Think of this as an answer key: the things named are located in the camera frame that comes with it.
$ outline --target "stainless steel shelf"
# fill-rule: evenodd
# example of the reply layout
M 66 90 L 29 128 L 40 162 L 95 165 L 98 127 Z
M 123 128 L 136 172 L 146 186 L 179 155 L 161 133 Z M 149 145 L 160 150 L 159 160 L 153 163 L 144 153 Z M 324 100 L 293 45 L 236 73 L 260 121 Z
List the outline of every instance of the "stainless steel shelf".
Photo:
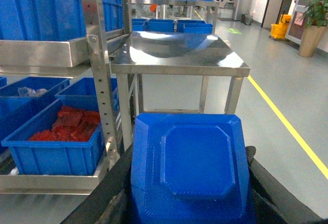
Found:
M 203 0 L 131 0 L 132 4 L 140 5 L 182 5 L 182 6 L 216 6 L 215 1 L 203 1 Z
M 65 42 L 0 40 L 1 66 L 75 67 L 89 59 L 86 38 Z
M 34 67 L 34 66 L 0 66 L 1 76 L 45 76 L 75 78 L 88 70 L 90 63 L 86 62 L 72 68 Z
M 89 195 L 108 170 L 104 153 L 92 176 L 73 175 L 0 175 L 2 194 Z

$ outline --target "table leg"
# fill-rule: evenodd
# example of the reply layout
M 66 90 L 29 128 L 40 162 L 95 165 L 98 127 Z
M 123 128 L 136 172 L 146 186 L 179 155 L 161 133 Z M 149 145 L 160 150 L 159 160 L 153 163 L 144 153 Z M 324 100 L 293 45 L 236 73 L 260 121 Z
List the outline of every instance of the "table leg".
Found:
M 144 113 L 144 91 L 142 89 L 142 75 L 137 75 L 137 87 L 138 87 L 138 107 L 139 107 L 139 114 Z
M 163 19 L 166 17 L 166 5 L 163 5 Z
M 206 17 L 205 17 L 206 23 L 210 23 L 210 14 L 211 14 L 211 6 L 207 6 L 206 7 Z
M 214 13 L 213 13 L 213 30 L 212 30 L 212 33 L 215 33 L 218 10 L 219 10 L 219 3 L 216 3 L 215 10 L 214 10 Z
M 224 109 L 225 114 L 234 114 L 236 112 L 243 79 L 243 77 L 231 77 L 228 98 Z
M 156 6 L 156 16 L 155 16 L 156 19 L 158 19 L 158 6 Z
M 130 114 L 130 97 L 127 74 L 117 74 L 119 109 L 121 113 L 124 150 L 132 143 L 132 126 Z
M 210 78 L 209 76 L 203 76 L 203 80 L 201 82 L 198 113 L 203 114 L 205 110 L 205 102 L 206 102 L 206 95 L 207 95 L 207 87 L 209 85 L 209 78 Z

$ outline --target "metal rack post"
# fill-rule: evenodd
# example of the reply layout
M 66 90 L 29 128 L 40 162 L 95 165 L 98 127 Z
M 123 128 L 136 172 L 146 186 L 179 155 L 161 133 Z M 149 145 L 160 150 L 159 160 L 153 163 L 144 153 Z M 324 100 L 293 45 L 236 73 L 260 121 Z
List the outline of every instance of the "metal rack post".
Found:
M 115 112 L 112 106 L 111 75 L 105 31 L 102 0 L 81 0 L 92 73 L 94 77 L 99 113 L 105 142 L 110 143 L 108 159 L 114 165 L 119 159 L 119 137 L 116 131 Z

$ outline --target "floor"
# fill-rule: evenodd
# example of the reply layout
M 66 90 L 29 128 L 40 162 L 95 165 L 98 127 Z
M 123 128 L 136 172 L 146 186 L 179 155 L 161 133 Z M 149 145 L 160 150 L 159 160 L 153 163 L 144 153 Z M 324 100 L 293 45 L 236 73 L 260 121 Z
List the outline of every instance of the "floor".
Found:
M 218 21 L 216 33 L 251 67 L 254 81 L 328 166 L 328 61 L 322 56 L 302 58 L 254 24 Z M 223 112 L 229 81 L 210 78 L 205 113 Z M 201 77 L 146 75 L 144 82 L 145 108 L 198 108 Z M 256 159 L 300 201 L 328 218 L 328 179 L 247 78 L 236 114 L 242 120 L 245 144 L 257 148 Z M 84 198 L 0 195 L 0 223 L 60 223 Z

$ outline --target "blue plastic bin lid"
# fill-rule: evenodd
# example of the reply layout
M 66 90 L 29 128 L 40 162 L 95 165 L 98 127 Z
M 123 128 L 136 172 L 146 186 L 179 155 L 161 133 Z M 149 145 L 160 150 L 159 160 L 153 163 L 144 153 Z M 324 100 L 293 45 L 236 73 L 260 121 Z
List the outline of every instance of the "blue plastic bin lid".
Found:
M 223 198 L 236 183 L 230 137 L 216 124 L 173 125 L 160 162 L 161 183 L 178 197 Z
M 137 117 L 131 187 L 140 223 L 255 223 L 245 221 L 249 185 L 237 116 Z

